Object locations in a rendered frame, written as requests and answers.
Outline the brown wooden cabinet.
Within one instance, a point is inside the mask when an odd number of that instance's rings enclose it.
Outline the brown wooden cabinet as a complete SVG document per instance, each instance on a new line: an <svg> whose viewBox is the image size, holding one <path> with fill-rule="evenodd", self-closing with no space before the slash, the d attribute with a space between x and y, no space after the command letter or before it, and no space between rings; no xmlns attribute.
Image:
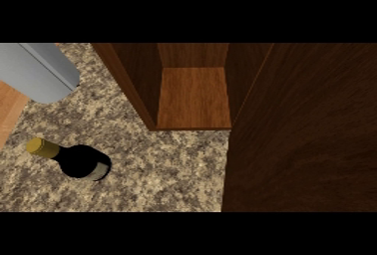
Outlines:
<svg viewBox="0 0 377 255"><path fill-rule="evenodd" d="M93 48L148 129L232 128L269 44L96 43Z"/></svg>

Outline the dark brown cabinet door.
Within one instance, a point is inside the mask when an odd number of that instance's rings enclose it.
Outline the dark brown cabinet door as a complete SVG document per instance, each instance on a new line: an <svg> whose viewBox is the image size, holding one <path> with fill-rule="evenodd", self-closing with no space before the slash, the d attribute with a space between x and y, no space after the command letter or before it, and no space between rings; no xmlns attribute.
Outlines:
<svg viewBox="0 0 377 255"><path fill-rule="evenodd" d="M272 46L228 140L225 211L377 211L377 44Z"/></svg>

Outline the black wine bottle gold cap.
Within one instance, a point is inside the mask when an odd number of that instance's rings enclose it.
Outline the black wine bottle gold cap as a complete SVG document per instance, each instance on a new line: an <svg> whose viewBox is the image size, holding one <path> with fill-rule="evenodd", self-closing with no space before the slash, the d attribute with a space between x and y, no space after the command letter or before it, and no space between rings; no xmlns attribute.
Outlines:
<svg viewBox="0 0 377 255"><path fill-rule="evenodd" d="M27 151L53 159L70 177L99 181L111 171L111 158L87 145L62 147L43 138L34 137L27 142Z"/></svg>

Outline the grey rounded appliance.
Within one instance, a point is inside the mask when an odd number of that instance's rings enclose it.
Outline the grey rounded appliance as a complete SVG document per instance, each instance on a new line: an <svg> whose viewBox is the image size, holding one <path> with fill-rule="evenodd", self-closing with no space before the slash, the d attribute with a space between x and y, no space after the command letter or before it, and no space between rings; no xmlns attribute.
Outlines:
<svg viewBox="0 0 377 255"><path fill-rule="evenodd" d="M76 91L80 71L53 43L0 43L0 80L50 104Z"/></svg>

